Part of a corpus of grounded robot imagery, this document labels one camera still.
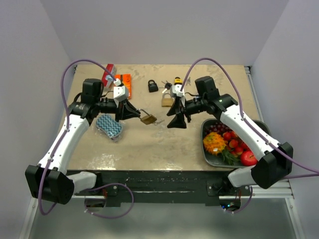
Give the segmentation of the yellow padlock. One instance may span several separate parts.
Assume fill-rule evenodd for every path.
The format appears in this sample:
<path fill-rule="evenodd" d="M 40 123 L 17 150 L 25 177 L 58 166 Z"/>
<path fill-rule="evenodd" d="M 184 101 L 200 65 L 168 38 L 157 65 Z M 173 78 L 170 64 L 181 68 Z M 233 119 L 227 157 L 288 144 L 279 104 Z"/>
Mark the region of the yellow padlock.
<path fill-rule="evenodd" d="M 175 77 L 174 79 L 174 85 L 182 85 L 183 80 L 180 77 Z"/>

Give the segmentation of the black padlock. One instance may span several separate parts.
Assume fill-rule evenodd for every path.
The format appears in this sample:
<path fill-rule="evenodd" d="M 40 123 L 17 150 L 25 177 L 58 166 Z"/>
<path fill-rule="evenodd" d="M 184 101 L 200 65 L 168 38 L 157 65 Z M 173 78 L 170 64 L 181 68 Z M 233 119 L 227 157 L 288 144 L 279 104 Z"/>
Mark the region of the black padlock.
<path fill-rule="evenodd" d="M 158 92 L 159 91 L 158 85 L 157 85 L 157 83 L 154 80 L 149 80 L 148 81 L 148 91 L 150 93 L 154 93 L 154 92 Z"/>

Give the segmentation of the small brass padlock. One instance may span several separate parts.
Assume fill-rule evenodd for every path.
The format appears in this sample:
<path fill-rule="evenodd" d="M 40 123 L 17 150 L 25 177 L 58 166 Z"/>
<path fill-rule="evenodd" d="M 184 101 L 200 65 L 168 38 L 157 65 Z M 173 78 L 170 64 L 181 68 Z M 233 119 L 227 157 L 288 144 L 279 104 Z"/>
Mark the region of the small brass padlock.
<path fill-rule="evenodd" d="M 153 116 L 152 114 L 149 114 L 144 109 L 137 109 L 137 111 L 143 112 L 145 114 L 145 116 L 142 116 L 142 115 L 139 116 L 140 121 L 144 123 L 145 125 L 154 124 L 157 121 L 157 118 L 155 116 Z"/>

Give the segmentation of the large brass padlock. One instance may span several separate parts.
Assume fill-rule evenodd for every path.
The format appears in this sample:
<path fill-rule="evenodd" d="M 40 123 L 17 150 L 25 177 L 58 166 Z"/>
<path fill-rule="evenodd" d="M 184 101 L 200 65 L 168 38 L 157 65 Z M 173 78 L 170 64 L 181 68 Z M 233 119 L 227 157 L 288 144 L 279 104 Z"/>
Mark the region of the large brass padlock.
<path fill-rule="evenodd" d="M 162 95 L 161 106 L 162 107 L 172 107 L 174 104 L 174 98 L 170 95 L 169 92 L 165 92 Z"/>

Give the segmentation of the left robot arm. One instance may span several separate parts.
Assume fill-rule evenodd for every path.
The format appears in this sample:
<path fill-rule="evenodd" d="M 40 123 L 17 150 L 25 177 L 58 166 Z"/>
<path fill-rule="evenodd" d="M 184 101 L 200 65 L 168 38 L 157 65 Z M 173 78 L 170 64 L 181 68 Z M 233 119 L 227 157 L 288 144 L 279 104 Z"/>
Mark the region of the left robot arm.
<path fill-rule="evenodd" d="M 129 102 L 129 90 L 119 79 L 115 83 L 114 97 L 108 99 L 102 96 L 104 86 L 101 80 L 84 80 L 81 100 L 73 101 L 68 107 L 53 145 L 36 166 L 30 165 L 25 171 L 33 197 L 65 205 L 81 191 L 87 190 L 91 195 L 103 191 L 103 183 L 97 179 L 96 173 L 84 171 L 68 176 L 67 168 L 78 142 L 98 114 L 114 114 L 116 121 L 141 116 L 141 110 Z"/>

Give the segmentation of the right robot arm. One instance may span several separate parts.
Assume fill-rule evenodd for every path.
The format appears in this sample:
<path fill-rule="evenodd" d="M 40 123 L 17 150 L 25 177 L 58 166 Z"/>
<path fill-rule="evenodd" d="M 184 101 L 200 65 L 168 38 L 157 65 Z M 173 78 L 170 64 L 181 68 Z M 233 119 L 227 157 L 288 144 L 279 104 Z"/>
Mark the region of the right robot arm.
<path fill-rule="evenodd" d="M 245 113 L 240 113 L 240 106 L 229 94 L 221 95 L 212 77 L 206 76 L 195 80 L 199 96 L 186 100 L 181 84 L 173 85 L 170 94 L 174 104 L 168 111 L 173 120 L 169 128 L 186 128 L 191 115 L 207 112 L 230 127 L 252 150 L 257 164 L 236 169 L 228 174 L 228 180 L 222 183 L 222 190 L 232 196 L 241 186 L 256 184 L 268 189 L 292 171 L 292 163 L 286 158 L 293 156 L 293 147 L 280 143 L 263 131 Z"/>

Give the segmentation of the small silver key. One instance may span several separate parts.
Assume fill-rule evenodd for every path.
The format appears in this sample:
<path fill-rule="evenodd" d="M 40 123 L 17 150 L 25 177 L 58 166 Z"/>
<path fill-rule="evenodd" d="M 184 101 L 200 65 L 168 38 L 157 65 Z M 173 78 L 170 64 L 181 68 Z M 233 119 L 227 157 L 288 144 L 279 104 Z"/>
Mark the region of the small silver key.
<path fill-rule="evenodd" d="M 159 124 L 163 123 L 164 121 L 165 121 L 164 119 L 156 121 L 156 122 L 154 122 L 154 125 L 159 125 Z"/>

